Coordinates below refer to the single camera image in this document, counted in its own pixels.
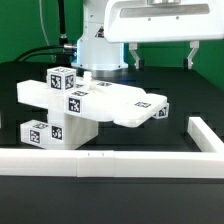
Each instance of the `white foam block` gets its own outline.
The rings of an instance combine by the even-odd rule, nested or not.
[[[188,133],[202,152],[224,152],[224,143],[200,117],[190,117]]]

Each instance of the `black cable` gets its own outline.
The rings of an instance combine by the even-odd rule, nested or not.
[[[38,48],[34,48],[32,50],[29,50],[29,51],[26,51],[24,52],[23,54],[21,54],[20,56],[18,56],[14,61],[19,61],[21,60],[23,57],[31,54],[31,53],[34,53],[34,52],[37,52],[37,51],[43,51],[43,50],[49,50],[49,49],[63,49],[64,46],[63,45],[52,45],[52,46],[44,46],[44,47],[38,47]]]
[[[37,53],[37,54],[31,54],[31,55],[28,55],[27,57],[25,57],[22,61],[26,61],[28,60],[29,58],[32,58],[32,57],[36,57],[36,56],[44,56],[44,55],[69,55],[69,56],[74,56],[74,53],[73,52],[58,52],[58,53]]]
[[[65,28],[64,0],[58,0],[58,11],[59,11],[59,24],[60,24],[59,44],[66,44],[68,43],[68,38],[66,35],[66,28]]]

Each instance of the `black table surface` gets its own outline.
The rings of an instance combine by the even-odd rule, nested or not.
[[[47,111],[18,103],[16,84],[29,79],[46,81],[49,67],[0,64],[0,147],[30,148],[20,142],[19,125],[32,119],[46,121]],[[130,68],[97,79],[165,95],[170,113],[167,119],[149,119],[135,129],[100,123],[98,137],[80,149],[197,152],[187,134],[190,116],[202,117],[223,139],[224,94],[195,71]],[[0,224],[220,224],[224,221],[223,184],[217,179],[0,177]]]

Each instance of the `white cube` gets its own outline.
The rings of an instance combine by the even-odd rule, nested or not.
[[[56,67],[47,70],[47,83],[50,89],[68,91],[76,86],[76,70],[73,68]]]
[[[169,115],[169,103],[167,103],[167,105],[162,109],[160,110],[159,112],[157,112],[153,118],[155,119],[162,119],[162,118],[167,118],[168,115]]]

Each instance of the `cube with marker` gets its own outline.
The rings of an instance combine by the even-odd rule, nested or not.
[[[76,86],[76,70],[56,67],[47,70],[47,83],[50,89],[66,92]]]

